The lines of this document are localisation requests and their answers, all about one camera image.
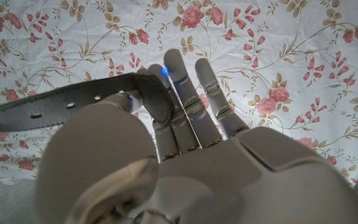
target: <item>gray leather belt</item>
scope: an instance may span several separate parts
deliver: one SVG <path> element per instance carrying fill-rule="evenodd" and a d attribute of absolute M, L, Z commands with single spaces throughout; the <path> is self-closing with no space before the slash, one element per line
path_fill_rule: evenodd
<path fill-rule="evenodd" d="M 25 131 L 64 123 L 75 111 L 120 91 L 139 91 L 150 115 L 169 124 L 174 106 L 168 91 L 154 75 L 128 73 L 57 88 L 0 105 L 0 132 Z"/>

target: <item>pink rose pattern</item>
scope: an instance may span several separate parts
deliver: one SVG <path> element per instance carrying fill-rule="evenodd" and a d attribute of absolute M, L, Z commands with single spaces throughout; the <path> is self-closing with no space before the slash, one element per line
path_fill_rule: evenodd
<path fill-rule="evenodd" d="M 201 11 L 197 6 L 189 6 L 183 13 L 183 23 L 188 28 L 195 28 L 201 21 Z"/>
<path fill-rule="evenodd" d="M 358 47 L 358 23 L 353 24 L 349 15 L 342 17 L 344 12 L 330 17 L 329 10 L 336 13 L 344 10 L 333 3 L 320 6 L 308 1 L 298 8 L 301 15 L 320 22 L 314 27 L 305 27 L 306 23 L 299 20 L 296 10 L 275 11 L 278 7 L 287 9 L 289 3 L 278 2 L 272 9 L 264 3 L 255 6 L 252 3 L 149 0 L 146 4 L 150 7 L 145 8 L 147 16 L 137 21 L 123 19 L 128 9 L 121 7 L 120 2 L 112 3 L 114 9 L 106 6 L 103 10 L 84 4 L 74 9 L 74 15 L 70 9 L 72 0 L 67 1 L 68 5 L 65 1 L 57 4 L 54 8 L 59 10 L 58 14 L 52 8 L 32 11 L 17 7 L 13 2 L 11 6 L 1 5 L 0 103 L 70 83 L 135 72 L 143 63 L 146 66 L 160 62 L 160 56 L 153 56 L 152 50 L 144 47 L 158 46 L 161 54 L 169 48 L 181 47 L 183 55 L 206 57 L 212 62 L 230 107 L 255 120 L 250 126 L 268 126 L 289 135 L 299 133 L 295 139 L 306 138 L 308 147 L 311 142 L 313 150 L 332 165 L 347 170 L 343 172 L 345 176 L 356 179 L 358 169 L 354 171 L 351 166 L 358 165 L 358 161 L 345 161 L 347 154 L 342 156 L 328 149 L 337 146 L 333 142 L 353 142 L 348 144 L 346 151 L 351 158 L 358 159 L 358 152 L 351 151 L 352 146 L 358 145 L 358 64 L 357 57 L 351 57 L 354 52 L 346 50 Z M 139 7 L 135 2 L 126 4 Z M 272 21 L 283 16 L 288 20 L 281 28 L 288 35 L 278 44 L 278 39 L 271 39 L 268 33 L 275 33 L 278 28 Z M 95 18 L 106 19 L 103 23 L 106 28 L 101 28 L 106 29 L 103 33 L 89 32 L 90 27 L 100 27 L 100 19 Z M 59 28 L 63 21 L 76 30 L 75 39 L 71 38 L 69 30 L 62 29 L 63 26 Z M 308 29 L 310 36 L 300 37 L 292 32 L 294 24 L 296 27 L 300 24 L 300 30 Z M 20 38 L 23 49 L 15 36 Z M 313 45 L 321 48 L 309 48 Z M 36 55 L 30 54 L 32 49 L 40 49 L 47 56 L 46 64 L 39 60 L 34 63 Z M 227 55 L 224 62 L 214 60 L 219 58 L 220 52 Z M 22 63 L 30 67 L 20 68 Z M 342 123 L 348 122 L 350 129 L 346 126 L 343 136 L 325 139 L 319 130 L 332 125 L 330 119 L 333 117 L 343 120 Z M 54 130 L 43 130 L 43 134 L 52 135 Z M 11 163 L 15 169 L 33 173 L 37 161 L 32 155 L 41 155 L 38 151 L 45 147 L 43 143 L 40 147 L 36 144 L 41 143 L 22 133 L 17 139 L 9 133 L 0 133 L 0 150 L 3 151 L 0 162 L 6 165 L 13 158 Z M 19 157 L 8 150 L 20 152 Z"/>

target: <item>belt hole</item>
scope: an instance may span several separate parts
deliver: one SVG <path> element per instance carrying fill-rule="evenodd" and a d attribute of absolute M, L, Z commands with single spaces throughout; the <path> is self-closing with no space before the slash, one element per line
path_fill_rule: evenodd
<path fill-rule="evenodd" d="M 67 109 L 72 109 L 72 108 L 74 108 L 74 107 L 75 107 L 75 104 L 74 104 L 74 103 L 69 103 L 69 104 L 67 104 L 67 106 L 66 106 Z"/>
<path fill-rule="evenodd" d="M 37 118 L 41 118 L 41 117 L 42 117 L 42 114 L 40 114 L 40 113 L 35 113 L 35 114 L 32 114 L 30 117 L 31 117 L 32 119 L 37 119 Z"/>

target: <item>blue led light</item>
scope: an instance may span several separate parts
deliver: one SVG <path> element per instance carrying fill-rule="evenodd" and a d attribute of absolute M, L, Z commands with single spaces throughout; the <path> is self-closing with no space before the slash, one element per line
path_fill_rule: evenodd
<path fill-rule="evenodd" d="M 171 74 L 169 73 L 169 69 L 168 67 L 165 67 L 166 73 L 168 74 L 169 77 L 171 77 Z"/>

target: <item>floral bedsheet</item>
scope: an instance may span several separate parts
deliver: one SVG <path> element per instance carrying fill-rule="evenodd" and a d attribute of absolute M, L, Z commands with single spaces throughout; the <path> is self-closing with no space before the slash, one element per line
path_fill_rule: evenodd
<path fill-rule="evenodd" d="M 291 136 L 357 182 L 358 1 L 0 0 L 0 104 L 162 64 L 170 48 L 208 110 L 201 57 L 251 128 Z M 146 110 L 135 116 L 152 133 Z M 0 181 L 36 179 L 57 129 L 0 133 Z"/>

